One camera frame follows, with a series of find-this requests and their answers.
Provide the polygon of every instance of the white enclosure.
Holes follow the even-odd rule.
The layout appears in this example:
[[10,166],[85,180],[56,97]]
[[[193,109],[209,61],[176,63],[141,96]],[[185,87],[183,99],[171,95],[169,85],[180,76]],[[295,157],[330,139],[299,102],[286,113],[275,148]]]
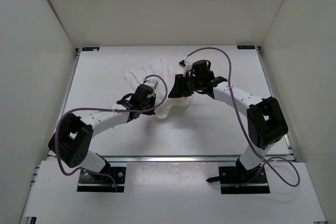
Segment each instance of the white enclosure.
[[46,0],[0,0],[1,223],[18,223],[76,51]]
[[[336,179],[333,132],[336,125],[333,104],[336,99],[335,17],[336,0],[0,0],[0,172],[3,175],[0,222],[18,223],[23,212],[21,223],[24,224],[30,221],[26,216],[37,217],[36,223],[80,223],[76,219],[78,216],[82,220],[96,221],[98,213],[101,213],[101,222],[109,222],[112,221],[109,207],[113,205],[115,220],[128,223],[160,223],[162,219],[152,214],[153,209],[165,217],[165,222],[172,223],[178,220],[183,223],[211,222],[204,218],[206,215],[213,217],[213,223],[245,223],[247,220],[248,223],[313,224],[326,220],[336,223],[333,185]],[[297,161],[302,162],[295,163],[302,184],[294,189],[286,187],[267,169],[270,195],[227,197],[218,194],[218,184],[208,186],[204,180],[216,171],[217,160],[178,165],[128,162],[128,191],[124,194],[76,193],[74,187],[78,175],[63,177],[52,155],[45,161],[47,143],[62,110],[80,105],[110,105],[107,97],[113,104],[128,88],[122,79],[126,68],[120,66],[128,64],[129,69],[161,55],[177,64],[189,49],[196,48],[195,45],[261,46],[259,57],[257,51],[238,54],[235,46],[223,48],[237,57],[234,59],[233,82],[237,81],[237,85],[246,91],[256,90],[260,96],[273,93],[279,100],[293,150],[282,140],[271,154],[293,159],[291,153],[294,151]],[[83,46],[101,46],[102,50],[97,52],[95,60],[91,57],[93,52],[82,52],[78,59],[75,48]],[[208,52],[206,55],[218,64],[214,66],[218,68],[215,73],[226,77],[225,60]],[[201,58],[204,57],[195,56],[195,60]],[[271,92],[264,72],[271,83]],[[85,97],[84,81],[98,81],[99,75],[111,78],[111,90],[98,98],[92,94]],[[113,93],[113,87],[121,82],[125,83],[125,89],[118,86],[122,89],[120,93]],[[98,83],[88,86],[94,92],[101,90]],[[193,102],[207,106],[213,116],[220,115],[215,103],[207,104],[201,97],[195,97]],[[132,144],[129,132],[123,134],[116,128],[109,134],[125,139],[126,145],[109,143],[107,135],[103,135],[92,143],[92,148],[106,156],[127,155],[128,159],[123,159],[125,162],[138,161],[131,156],[155,154],[227,155],[234,161],[245,143],[234,124],[232,109],[226,109],[224,105],[220,107],[225,110],[225,119],[230,125],[221,128],[206,121],[207,128],[213,127],[212,132],[216,132],[209,137],[211,144],[199,141],[201,135],[195,137],[198,145],[191,144],[192,139],[185,131],[187,128],[195,132],[200,123],[196,120],[194,125],[188,122],[188,127],[180,128],[184,132],[183,140],[175,146],[167,144],[170,136],[165,135],[161,138],[163,146],[154,141],[156,144],[148,148],[143,141],[141,148]],[[155,119],[148,122],[158,124],[162,131],[165,127],[172,129],[176,124],[184,123],[183,116],[195,118],[202,114],[197,109],[191,112],[190,108],[193,107],[185,111],[173,110],[166,126],[159,125]],[[143,126],[140,122],[135,125],[137,130]],[[241,142],[237,140],[236,144],[226,146],[222,153],[223,146],[215,139],[228,130],[232,130],[227,133],[229,138],[239,138]],[[41,168],[36,177],[33,173],[39,164]],[[287,165],[279,162],[277,166],[286,178],[295,180]],[[163,174],[160,175],[162,178],[140,176],[139,170],[144,169],[149,174],[162,171],[175,171],[176,174],[167,180],[162,179]],[[189,174],[188,171],[198,172],[196,182],[190,176],[184,176]],[[36,182],[25,208],[31,180]],[[165,190],[160,187],[162,185],[166,185]],[[164,206],[156,201],[155,195],[166,197]],[[76,203],[75,208],[57,204],[62,197],[70,196]],[[123,207],[114,205],[113,197],[118,197]],[[201,198],[213,200],[213,204],[207,208]],[[146,215],[143,218],[123,215],[127,207],[134,212],[138,209],[138,216],[144,212]],[[174,213],[172,219],[167,215],[167,209]],[[265,209],[264,216],[258,214]]]

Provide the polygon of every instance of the mounting plate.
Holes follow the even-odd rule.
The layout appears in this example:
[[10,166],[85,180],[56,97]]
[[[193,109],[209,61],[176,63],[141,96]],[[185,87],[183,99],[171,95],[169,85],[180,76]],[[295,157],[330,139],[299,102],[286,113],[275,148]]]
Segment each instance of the mounting plate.
[[240,187],[225,187],[243,183],[237,176],[236,166],[221,166],[219,167],[220,176],[220,193],[221,194],[269,194],[269,186],[265,168],[262,168],[260,174],[247,186]]
[[[124,192],[124,184],[126,177],[126,167],[111,167],[110,175],[114,178],[117,183],[117,193]],[[116,189],[112,184],[106,180],[97,181],[90,176],[90,174],[80,171],[77,191],[100,191],[106,193],[115,193]]]

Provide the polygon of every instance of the black bracket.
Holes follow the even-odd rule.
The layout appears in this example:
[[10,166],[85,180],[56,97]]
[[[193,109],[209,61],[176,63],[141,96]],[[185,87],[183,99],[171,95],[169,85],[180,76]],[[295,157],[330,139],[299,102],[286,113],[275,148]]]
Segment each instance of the black bracket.
[[248,182],[248,178],[243,179],[241,171],[237,166],[221,166],[218,168],[219,176],[208,178],[206,181],[220,182],[221,194],[269,194],[268,180],[265,168],[262,168],[259,175],[248,185],[234,186]]
[[[108,173],[114,178],[117,184],[117,193],[124,192],[126,178],[126,167],[110,167]],[[98,191],[115,193],[115,187],[106,176],[91,176],[88,172],[80,171],[77,191]]]

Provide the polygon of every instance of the white panel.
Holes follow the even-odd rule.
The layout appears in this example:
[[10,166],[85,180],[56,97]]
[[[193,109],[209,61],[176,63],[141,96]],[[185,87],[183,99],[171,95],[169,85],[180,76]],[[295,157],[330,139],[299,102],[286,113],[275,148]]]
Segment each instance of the white panel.
[[18,223],[76,52],[46,0],[0,0],[1,223]]
[[76,47],[260,45],[283,0],[50,0]]
[[[270,194],[221,195],[217,163],[128,163],[124,193],[76,192],[78,174],[65,177],[44,161],[27,216],[40,223],[313,224],[325,221],[305,164],[295,163],[299,187],[283,183],[268,167]],[[293,169],[275,168],[291,183]]]
[[[107,108],[133,91],[123,79],[129,69],[163,57],[182,72],[178,62],[200,47],[101,47],[99,51],[81,52],[66,110]],[[233,85],[260,97],[270,96],[256,50],[218,47],[232,59]],[[210,60],[214,73],[227,77],[228,63],[223,54],[204,50],[189,58],[191,62],[200,59]],[[189,107],[174,107],[165,119],[142,115],[97,135],[90,149],[100,155],[241,155],[246,146],[234,109],[207,95],[195,94]],[[269,154],[288,154],[286,142],[281,140]]]
[[285,0],[262,55],[307,162],[328,223],[336,223],[336,0]]

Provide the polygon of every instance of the white wall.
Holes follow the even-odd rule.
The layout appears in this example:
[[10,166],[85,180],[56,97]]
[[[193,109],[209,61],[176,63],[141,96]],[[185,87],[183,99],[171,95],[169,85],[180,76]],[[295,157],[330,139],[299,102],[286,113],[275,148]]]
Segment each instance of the white wall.
[[336,0],[285,0],[261,52],[329,223],[336,223]]
[[50,0],[76,47],[261,45],[282,0]]
[[46,0],[0,0],[0,223],[18,223],[75,49]]

